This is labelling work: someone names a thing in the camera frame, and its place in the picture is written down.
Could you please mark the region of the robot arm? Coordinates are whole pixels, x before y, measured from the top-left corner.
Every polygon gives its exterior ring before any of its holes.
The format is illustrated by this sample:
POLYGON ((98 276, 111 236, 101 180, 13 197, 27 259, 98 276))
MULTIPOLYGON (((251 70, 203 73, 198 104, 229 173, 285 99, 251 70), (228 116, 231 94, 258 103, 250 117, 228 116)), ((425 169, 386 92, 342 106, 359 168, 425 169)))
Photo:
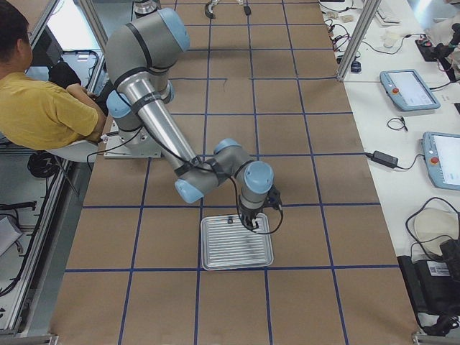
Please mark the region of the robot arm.
POLYGON ((155 0, 133 0, 133 10, 137 17, 143 17, 161 9, 161 3, 155 0))
POLYGON ((115 90, 129 104, 129 114, 162 149, 178 179, 175 189, 194 203, 228 179, 241 184, 236 209, 245 228, 256 232, 263 208, 282 209, 274 172, 253 160, 233 139, 219 142, 213 157, 202 161, 166 108, 173 98, 169 69, 190 47, 183 21, 171 8, 158 9, 117 29, 106 43, 106 67, 115 90))

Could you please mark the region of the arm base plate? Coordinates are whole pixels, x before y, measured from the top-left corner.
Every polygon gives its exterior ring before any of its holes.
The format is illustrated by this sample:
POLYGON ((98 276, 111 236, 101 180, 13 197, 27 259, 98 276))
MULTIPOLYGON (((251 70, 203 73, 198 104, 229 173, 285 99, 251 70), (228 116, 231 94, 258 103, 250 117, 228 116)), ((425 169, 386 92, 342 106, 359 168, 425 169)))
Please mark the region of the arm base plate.
POLYGON ((148 134, 139 117, 131 112, 114 118, 112 131, 103 153, 106 159, 161 158, 161 147, 148 134))

